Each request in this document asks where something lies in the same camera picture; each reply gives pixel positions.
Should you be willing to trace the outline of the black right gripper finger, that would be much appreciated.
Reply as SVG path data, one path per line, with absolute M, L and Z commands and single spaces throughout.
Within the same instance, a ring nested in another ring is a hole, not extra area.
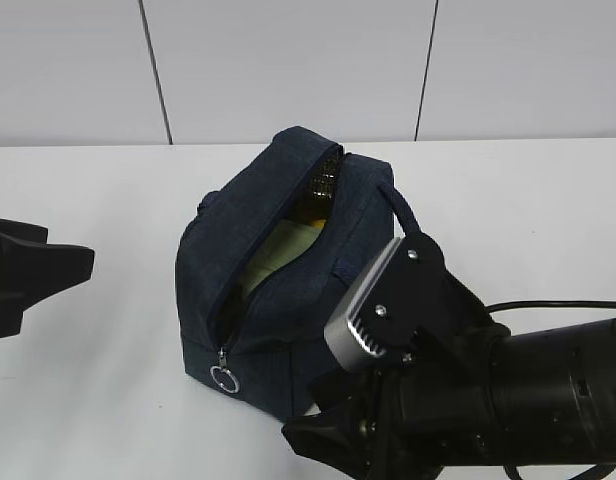
M 369 404 L 340 404 L 292 418 L 281 432 L 295 454 L 336 470 L 385 470 L 387 437 L 379 412 Z

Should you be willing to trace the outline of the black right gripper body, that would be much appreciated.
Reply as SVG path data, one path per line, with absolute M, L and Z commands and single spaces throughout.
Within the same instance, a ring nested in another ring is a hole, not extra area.
M 450 347 L 421 333 L 393 363 L 374 363 L 359 375 L 328 374 L 312 387 L 320 413 L 340 404 L 379 408 L 385 470 L 503 466 L 508 460 L 493 400 L 491 354 L 510 332 L 454 277 L 444 284 L 444 300 L 457 331 Z

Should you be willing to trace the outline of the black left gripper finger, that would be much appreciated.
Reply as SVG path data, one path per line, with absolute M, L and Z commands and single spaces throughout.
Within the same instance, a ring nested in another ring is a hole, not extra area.
M 88 281 L 95 251 L 51 244 L 45 226 L 0 218 L 0 339 L 21 332 L 24 312 Z

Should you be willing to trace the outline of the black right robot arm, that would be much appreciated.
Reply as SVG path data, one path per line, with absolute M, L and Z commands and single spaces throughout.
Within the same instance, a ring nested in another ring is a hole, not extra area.
M 316 381 L 283 435 L 354 479 L 448 467 L 616 469 L 616 318 L 514 335 L 456 278 L 377 285 L 356 325 L 385 350 Z

